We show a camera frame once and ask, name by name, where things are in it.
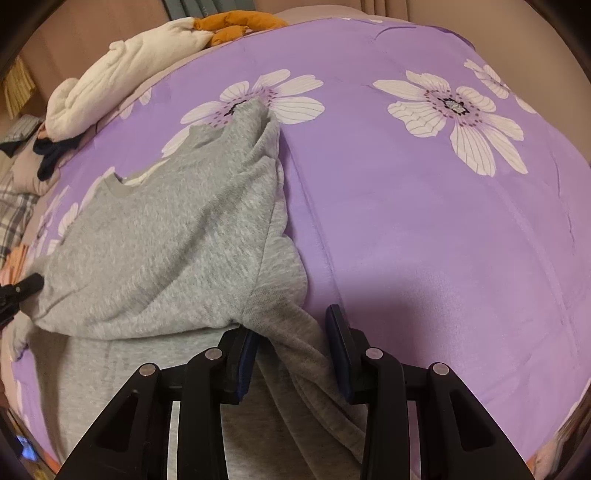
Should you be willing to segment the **folded orange garment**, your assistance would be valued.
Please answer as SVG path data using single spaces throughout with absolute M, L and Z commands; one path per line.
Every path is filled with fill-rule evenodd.
M 15 247 L 6 257 L 4 268 L 14 275 L 19 276 L 25 264 L 29 246 L 26 244 L 20 244 Z

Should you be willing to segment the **purple floral bed sheet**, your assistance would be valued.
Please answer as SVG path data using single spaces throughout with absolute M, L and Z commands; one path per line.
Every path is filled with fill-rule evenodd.
M 152 85 L 66 164 L 32 262 L 109 175 L 134 179 L 193 126 L 259 100 L 280 125 L 304 311 L 329 304 L 399 360 L 457 372 L 524 459 L 590 382 L 590 169 L 531 107 L 500 99 L 454 34 L 324 19 L 235 41 Z M 54 458 L 35 358 L 8 398 Z

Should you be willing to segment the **plaid blanket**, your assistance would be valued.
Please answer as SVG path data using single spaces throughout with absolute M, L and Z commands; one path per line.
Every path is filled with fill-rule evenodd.
M 14 178 L 8 171 L 0 187 L 0 264 L 22 240 L 39 197 L 30 193 L 17 193 Z

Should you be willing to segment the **pink beige bed quilt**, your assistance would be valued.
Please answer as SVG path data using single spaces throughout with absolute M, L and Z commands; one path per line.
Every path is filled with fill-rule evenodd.
M 44 96 L 65 79 L 57 72 L 57 55 L 42 39 L 44 34 L 51 34 L 55 40 L 62 41 L 62 53 L 71 57 L 74 66 L 70 74 L 75 76 L 104 53 L 108 43 L 163 23 L 164 9 L 157 7 L 153 1 L 146 1 L 138 12 L 133 11 L 134 7 L 133 1 L 67 1 L 59 8 L 36 33 L 36 37 L 28 42 L 29 59 L 21 57 L 37 87 L 23 111 L 35 116 L 44 114 Z M 41 197 L 59 176 L 54 175 L 45 182 L 37 180 L 40 162 L 41 157 L 32 152 L 32 141 L 29 140 L 12 157 L 1 155 L 1 179 L 11 171 L 17 193 Z

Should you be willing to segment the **dark navy garment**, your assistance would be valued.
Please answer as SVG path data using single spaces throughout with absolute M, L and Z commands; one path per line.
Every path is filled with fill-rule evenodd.
M 37 138 L 33 143 L 33 152 L 42 157 L 37 170 L 38 180 L 49 180 L 53 176 L 59 160 L 67 152 L 77 149 L 81 139 L 82 134 L 57 142 L 53 142 L 49 138 Z

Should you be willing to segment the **teal curtain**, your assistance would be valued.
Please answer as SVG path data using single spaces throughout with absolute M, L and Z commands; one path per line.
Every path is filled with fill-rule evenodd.
M 162 4 L 170 20 L 204 18 L 232 10 L 256 10 L 252 0 L 162 0 Z

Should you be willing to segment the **white goose plush toy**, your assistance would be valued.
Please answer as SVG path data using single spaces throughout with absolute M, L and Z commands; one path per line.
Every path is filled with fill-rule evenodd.
M 59 142 L 84 133 L 144 81 L 208 46 L 286 26 L 270 13 L 232 10 L 169 21 L 115 41 L 80 78 L 68 78 L 53 91 L 44 122 L 47 137 Z

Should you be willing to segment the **grey New York sweatshirt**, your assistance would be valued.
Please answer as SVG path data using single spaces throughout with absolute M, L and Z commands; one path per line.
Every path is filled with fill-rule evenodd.
M 222 411 L 233 479 L 356 479 L 366 414 L 346 405 L 287 237 L 280 125 L 259 100 L 193 126 L 155 168 L 109 175 L 31 264 L 44 287 L 8 329 L 35 358 L 60 459 L 143 363 L 187 362 L 235 324 L 260 335 L 245 401 Z

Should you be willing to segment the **striped pillow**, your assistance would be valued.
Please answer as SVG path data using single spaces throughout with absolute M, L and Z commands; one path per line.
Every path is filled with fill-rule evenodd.
M 40 117 L 30 114 L 21 116 L 1 137 L 0 150 L 8 157 L 12 157 L 23 144 L 29 141 L 42 122 Z

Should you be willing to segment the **yellow hanging cloth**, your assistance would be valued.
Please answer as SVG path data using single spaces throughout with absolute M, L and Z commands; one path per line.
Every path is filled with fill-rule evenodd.
M 14 60 L 1 85 L 8 116 L 11 119 L 21 113 L 37 91 L 29 69 L 20 56 Z

